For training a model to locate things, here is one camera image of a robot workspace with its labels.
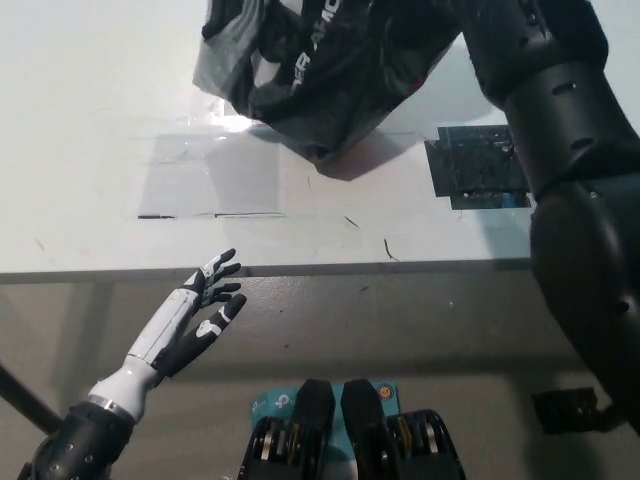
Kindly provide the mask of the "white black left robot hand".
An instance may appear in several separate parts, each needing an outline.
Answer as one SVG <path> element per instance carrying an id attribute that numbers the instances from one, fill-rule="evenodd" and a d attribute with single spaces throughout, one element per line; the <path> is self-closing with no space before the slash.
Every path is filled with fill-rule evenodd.
<path id="1" fill-rule="evenodd" d="M 125 367 L 149 377 L 141 383 L 155 388 L 201 355 L 246 304 L 238 283 L 218 281 L 239 271 L 229 249 L 197 269 L 161 304 L 130 348 Z"/>

